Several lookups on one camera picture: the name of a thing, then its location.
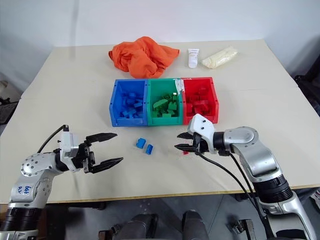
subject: floor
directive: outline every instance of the floor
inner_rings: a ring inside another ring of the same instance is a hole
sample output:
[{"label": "floor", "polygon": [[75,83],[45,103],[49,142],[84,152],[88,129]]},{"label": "floor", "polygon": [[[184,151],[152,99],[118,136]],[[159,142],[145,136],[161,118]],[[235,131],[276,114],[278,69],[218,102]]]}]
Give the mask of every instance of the floor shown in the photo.
[{"label": "floor", "polygon": [[[304,208],[320,239],[320,211],[310,198]],[[181,219],[186,210],[196,210],[203,218],[210,239],[246,240],[245,232],[236,235],[228,229],[234,219],[252,219],[257,240],[266,239],[256,210],[248,200],[236,201],[233,195],[202,195],[146,198],[107,202],[103,210],[82,207],[47,206],[50,239],[98,239],[98,232],[115,224],[123,224],[140,213],[157,213],[159,221],[155,236],[180,240]]]}]

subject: black cable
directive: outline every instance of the black cable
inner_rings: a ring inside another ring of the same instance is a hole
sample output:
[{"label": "black cable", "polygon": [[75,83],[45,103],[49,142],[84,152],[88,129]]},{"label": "black cable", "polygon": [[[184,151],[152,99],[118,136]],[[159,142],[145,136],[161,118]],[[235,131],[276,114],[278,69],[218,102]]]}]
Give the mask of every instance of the black cable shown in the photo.
[{"label": "black cable", "polygon": [[253,191],[253,189],[252,189],[252,187],[251,187],[251,185],[250,185],[250,183],[249,183],[249,181],[248,181],[247,176],[245,175],[245,173],[244,173],[244,171],[242,170],[242,168],[240,167],[240,164],[238,163],[237,159],[235,158],[235,156],[234,156],[231,152],[229,153],[229,156],[233,159],[234,163],[235,163],[236,166],[238,167],[241,175],[243,176],[243,178],[244,178],[244,180],[245,180],[245,182],[246,182],[246,184],[247,184],[247,186],[248,186],[248,188],[249,188],[249,190],[250,190],[250,193],[253,195],[253,196],[252,196],[252,197],[253,197],[253,201],[254,201],[255,206],[256,206],[255,209],[257,210],[258,215],[259,215],[259,218],[260,218],[260,220],[261,220],[262,223],[263,223],[263,216],[262,216],[262,213],[261,213],[261,211],[260,211],[258,201],[257,201],[257,199],[256,199],[255,196],[254,196],[254,191]]},{"label": "black cable", "polygon": [[194,149],[195,154],[199,155],[201,158],[203,158],[204,160],[206,160],[207,162],[216,165],[217,167],[221,168],[222,170],[224,170],[226,173],[228,173],[231,177],[233,177],[233,179],[239,184],[239,186],[242,188],[242,190],[244,191],[245,195],[248,197],[248,199],[250,200],[250,202],[252,203],[252,205],[254,206],[255,209],[257,209],[256,205],[254,204],[254,201],[252,199],[252,197],[249,195],[249,193],[247,192],[247,190],[245,189],[245,187],[242,185],[242,183],[239,181],[239,179],[233,175],[232,172],[230,172],[228,169],[226,169],[224,166],[222,166],[221,164],[205,157],[202,153],[200,153],[196,148]]},{"label": "black cable", "polygon": [[52,133],[46,140],[45,142],[42,144],[42,146],[39,148],[39,150],[37,151],[37,153],[41,153],[42,149],[44,149],[44,147],[47,145],[47,143],[58,133],[60,132],[62,129],[66,128],[67,125],[62,125],[61,127],[59,127],[57,130],[55,130],[54,133]]}]

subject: blue bin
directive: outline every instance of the blue bin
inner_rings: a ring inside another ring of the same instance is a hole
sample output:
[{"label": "blue bin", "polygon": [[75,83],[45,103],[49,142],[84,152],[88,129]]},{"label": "blue bin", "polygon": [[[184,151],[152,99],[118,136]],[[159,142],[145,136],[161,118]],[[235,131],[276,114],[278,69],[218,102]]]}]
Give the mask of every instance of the blue bin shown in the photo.
[{"label": "blue bin", "polygon": [[147,79],[115,80],[109,105],[113,127],[148,126],[147,91]]}]

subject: white wall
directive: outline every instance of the white wall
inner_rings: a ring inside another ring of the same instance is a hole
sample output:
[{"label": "white wall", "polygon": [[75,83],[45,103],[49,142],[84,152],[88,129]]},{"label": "white wall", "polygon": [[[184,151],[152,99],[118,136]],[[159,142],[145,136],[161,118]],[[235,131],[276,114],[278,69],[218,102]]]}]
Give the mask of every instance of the white wall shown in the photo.
[{"label": "white wall", "polygon": [[292,75],[320,54],[319,0],[1,0],[0,18],[0,72],[20,90],[54,46],[264,38]]}]

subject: orange cloth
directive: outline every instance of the orange cloth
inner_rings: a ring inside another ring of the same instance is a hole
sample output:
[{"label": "orange cloth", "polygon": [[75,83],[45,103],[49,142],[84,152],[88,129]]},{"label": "orange cloth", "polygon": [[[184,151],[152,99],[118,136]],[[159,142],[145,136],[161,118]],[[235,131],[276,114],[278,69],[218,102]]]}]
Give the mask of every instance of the orange cloth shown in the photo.
[{"label": "orange cloth", "polygon": [[148,36],[124,41],[109,51],[114,66],[136,79],[160,77],[179,55],[179,49],[158,45]]}]

